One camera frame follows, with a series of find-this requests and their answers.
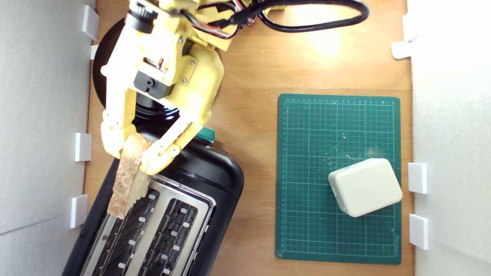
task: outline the white wall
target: white wall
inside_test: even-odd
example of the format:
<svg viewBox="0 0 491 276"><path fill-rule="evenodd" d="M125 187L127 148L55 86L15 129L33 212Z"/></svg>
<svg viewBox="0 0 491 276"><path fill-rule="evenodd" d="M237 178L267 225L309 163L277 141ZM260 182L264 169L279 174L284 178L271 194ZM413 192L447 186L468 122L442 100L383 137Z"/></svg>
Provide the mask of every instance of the white wall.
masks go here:
<svg viewBox="0 0 491 276"><path fill-rule="evenodd" d="M83 6L95 0L0 1L0 275L59 275L79 229L74 162L86 132L91 40Z"/></svg>
<svg viewBox="0 0 491 276"><path fill-rule="evenodd" d="M428 164L429 250L416 276L491 275L491 23L488 0L409 0L414 161Z"/></svg>

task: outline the green cutting mat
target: green cutting mat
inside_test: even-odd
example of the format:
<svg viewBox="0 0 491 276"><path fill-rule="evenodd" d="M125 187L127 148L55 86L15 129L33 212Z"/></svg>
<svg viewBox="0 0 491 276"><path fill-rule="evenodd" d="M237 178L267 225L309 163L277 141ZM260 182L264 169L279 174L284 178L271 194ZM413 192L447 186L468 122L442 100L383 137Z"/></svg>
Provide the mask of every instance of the green cutting mat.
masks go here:
<svg viewBox="0 0 491 276"><path fill-rule="evenodd" d="M339 168L386 158L401 183L400 141L398 98L280 95L276 256L400 264L401 203L352 218L327 181Z"/></svg>

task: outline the robotic arm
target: robotic arm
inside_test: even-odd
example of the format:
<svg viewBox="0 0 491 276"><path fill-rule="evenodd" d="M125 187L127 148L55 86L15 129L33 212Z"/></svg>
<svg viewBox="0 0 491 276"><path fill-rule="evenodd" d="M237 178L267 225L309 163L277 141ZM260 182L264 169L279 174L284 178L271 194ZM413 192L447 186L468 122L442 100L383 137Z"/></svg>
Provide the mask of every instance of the robotic arm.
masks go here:
<svg viewBox="0 0 491 276"><path fill-rule="evenodd" d="M223 78L214 46L199 38L188 19L171 12L197 8L191 0L160 1L159 6L132 0L126 25L101 69L107 78L101 133L105 150L114 157L120 158L126 138L136 132L136 93L180 111L142 156L139 169L150 175L169 165L208 122Z"/></svg>
<svg viewBox="0 0 491 276"><path fill-rule="evenodd" d="M364 21L368 9L354 0L265 0L246 5L241 0L130 0L126 25L112 55L101 69L107 78L106 110L101 124L105 150L121 157L126 139L136 133L136 94L180 117L142 155L139 170L153 175L168 166L211 116L211 106L224 74L215 48L227 50L239 26L256 16L269 27L285 32L313 31ZM357 9L351 19L310 26L280 26L265 12L298 4L336 4ZM209 7L221 6L218 9Z"/></svg>

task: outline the white plastic box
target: white plastic box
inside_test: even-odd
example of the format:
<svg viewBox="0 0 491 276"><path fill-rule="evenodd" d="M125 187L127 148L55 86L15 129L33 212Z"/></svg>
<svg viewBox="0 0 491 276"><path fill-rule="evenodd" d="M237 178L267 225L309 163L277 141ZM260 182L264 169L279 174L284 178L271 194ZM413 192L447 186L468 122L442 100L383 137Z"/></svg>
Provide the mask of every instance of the white plastic box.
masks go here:
<svg viewBox="0 0 491 276"><path fill-rule="evenodd" d="M337 203L357 218L401 201L402 190L387 159L371 158L328 176Z"/></svg>

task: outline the wooden table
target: wooden table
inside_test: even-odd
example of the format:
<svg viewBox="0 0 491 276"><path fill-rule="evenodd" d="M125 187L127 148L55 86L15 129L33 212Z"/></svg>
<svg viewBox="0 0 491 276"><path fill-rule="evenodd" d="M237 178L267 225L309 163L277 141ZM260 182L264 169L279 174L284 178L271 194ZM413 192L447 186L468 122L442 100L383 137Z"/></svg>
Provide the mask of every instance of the wooden table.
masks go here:
<svg viewBox="0 0 491 276"><path fill-rule="evenodd" d="M409 60L392 58L390 44L402 40L406 1L368 0L369 19L354 27L314 33L275 32L257 22L220 53L225 77L208 127L237 160L245 174L242 197L221 244L212 276L414 275L414 247L409 243L407 162L412 161L411 75ZM127 11L127 1L98 0L99 38ZM295 7L275 16L283 22L305 22ZM339 9L306 8L321 19L345 14ZM87 163L85 193L90 204L112 158L100 139L103 108L90 92L88 132L93 134L92 161ZM274 256L276 105L280 93L383 95L401 99L403 176L402 263L399 266L279 260Z"/></svg>

